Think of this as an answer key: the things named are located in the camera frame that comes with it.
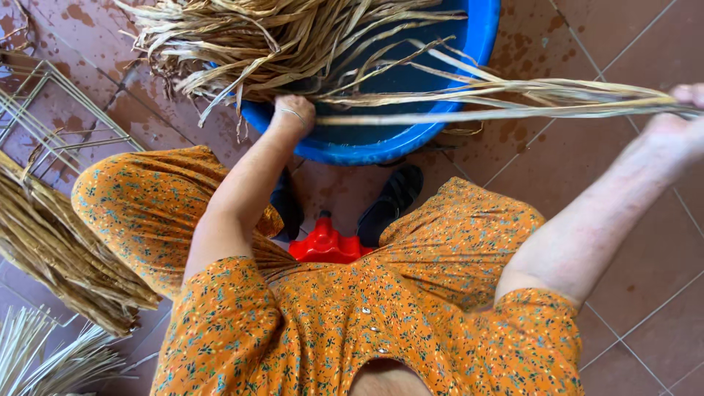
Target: dress sleeve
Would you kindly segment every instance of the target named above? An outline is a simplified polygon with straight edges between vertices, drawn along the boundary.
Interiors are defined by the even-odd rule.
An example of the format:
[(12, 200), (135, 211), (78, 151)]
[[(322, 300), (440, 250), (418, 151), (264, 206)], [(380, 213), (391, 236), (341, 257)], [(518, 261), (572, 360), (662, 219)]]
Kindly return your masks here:
[(212, 263), (174, 301), (152, 395), (234, 394), (265, 353), (279, 318), (253, 259)]
[(514, 290), (477, 314), (477, 386), (493, 395), (583, 395), (577, 373), (582, 341), (578, 309), (554, 292)]

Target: blue plastic basin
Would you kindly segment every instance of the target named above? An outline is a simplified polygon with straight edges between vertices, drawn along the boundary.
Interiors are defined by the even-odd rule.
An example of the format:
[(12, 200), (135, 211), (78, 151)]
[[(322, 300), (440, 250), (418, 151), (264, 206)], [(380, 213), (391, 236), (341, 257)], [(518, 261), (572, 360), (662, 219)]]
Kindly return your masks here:
[[(351, 70), (360, 66), (368, 56), (379, 48), (403, 38), (412, 37), (423, 42), (430, 42), (439, 37), (455, 35), (450, 40), (452, 47), (462, 49), (477, 62), (486, 65), (494, 48), (498, 16), (501, 0), (444, 0), (435, 10), (467, 11), (467, 20), (453, 20), (436, 23), (422, 28), (406, 29), (400, 33), (374, 43), (354, 62), (345, 67)], [(376, 32), (391, 29), (388, 24), (370, 32), (370, 37)], [(383, 59), (400, 59), (416, 50), (411, 44), (404, 43), (386, 53)], [(415, 60), (417, 63), (453, 73), (467, 73), (422, 54)], [(370, 78), (362, 84), (361, 92), (421, 92), (457, 87), (460, 82), (453, 82), (434, 75), (429, 75), (410, 66), (396, 66), (381, 75)], [(380, 106), (373, 108), (355, 108), (348, 111), (335, 111), (328, 106), (316, 106), (319, 115), (332, 114), (390, 114), (390, 113), (448, 113), (457, 111), (462, 104), (453, 102), (428, 102), (419, 104), (403, 104)], [(269, 126), (272, 115), (270, 104), (245, 101), (242, 103), (242, 115), (254, 128), (263, 132)], [(435, 135), (440, 133), (445, 124), (417, 124), (363, 126), (363, 127), (316, 127), (311, 135), (305, 138), (296, 148), (296, 154), (305, 159), (339, 166), (370, 165), (389, 161), (406, 155), (421, 147)]]

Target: woman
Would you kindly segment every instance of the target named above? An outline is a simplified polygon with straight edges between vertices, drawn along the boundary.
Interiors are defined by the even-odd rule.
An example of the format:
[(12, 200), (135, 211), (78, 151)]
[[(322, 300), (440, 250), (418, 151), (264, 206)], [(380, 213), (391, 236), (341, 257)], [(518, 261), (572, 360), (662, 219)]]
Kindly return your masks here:
[[(704, 108), (704, 85), (673, 95)], [(360, 227), (369, 238), (382, 224), (381, 248), (299, 263), (266, 238), (286, 223), (268, 201), (314, 122), (305, 99), (279, 97), (229, 173), (193, 147), (115, 156), (77, 181), (79, 215), (174, 300), (153, 394), (581, 394), (574, 317), (638, 219), (704, 156), (704, 119), (656, 116), (545, 225), (453, 178), (385, 227), (418, 189), (397, 173)]]

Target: person's knee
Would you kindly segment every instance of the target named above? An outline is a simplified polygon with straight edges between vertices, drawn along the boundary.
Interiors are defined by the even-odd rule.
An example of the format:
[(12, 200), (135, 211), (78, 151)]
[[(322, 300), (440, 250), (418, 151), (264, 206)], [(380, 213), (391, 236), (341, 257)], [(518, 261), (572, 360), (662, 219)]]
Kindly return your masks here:
[(135, 154), (124, 153), (108, 157), (91, 165), (78, 176), (71, 192), (74, 211), (87, 223), (90, 213), (98, 206), (108, 206), (125, 198), (126, 189), (135, 177), (139, 159)]

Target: wire rack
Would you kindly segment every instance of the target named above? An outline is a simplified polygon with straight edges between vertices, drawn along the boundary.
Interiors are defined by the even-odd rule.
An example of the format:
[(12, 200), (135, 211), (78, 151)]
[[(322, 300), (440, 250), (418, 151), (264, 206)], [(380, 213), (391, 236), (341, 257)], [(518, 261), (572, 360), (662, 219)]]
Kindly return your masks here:
[[(21, 126), (43, 146), (39, 151), (40, 156), (36, 160), (29, 162), (27, 174), (33, 174), (43, 163), (48, 164), (45, 167), (44, 172), (46, 172), (56, 161), (61, 161), (69, 169), (80, 173), (92, 164), (91, 160), (80, 153), (80, 150), (86, 147), (128, 143), (132, 146), (133, 151), (144, 151), (144, 148), (137, 141), (110, 119), (104, 111), (96, 106), (51, 62), (33, 56), (0, 50), (0, 78), (12, 79), (19, 83), (17, 87), (9, 87), (8, 85), (3, 87), (0, 85), (0, 147), (18, 126)], [(29, 110), (30, 105), (49, 83), (59, 86), (71, 98), (92, 113), (101, 123), (101, 128), (64, 131), (63, 128), (49, 128), (40, 122), (37, 117), (33, 116)], [(109, 136), (106, 139), (91, 141), (87, 137), (92, 135), (92, 132), (107, 132)], [(68, 143), (66, 142), (68, 135), (79, 137), (81, 141)], [(55, 318), (50, 315), (49, 311), (43, 306), (38, 307), (36, 303), (15, 290), (7, 279), (0, 278), (0, 285), (44, 313), (58, 326), (65, 327), (78, 316), (76, 314), (72, 318), (62, 321), (61, 318)]]

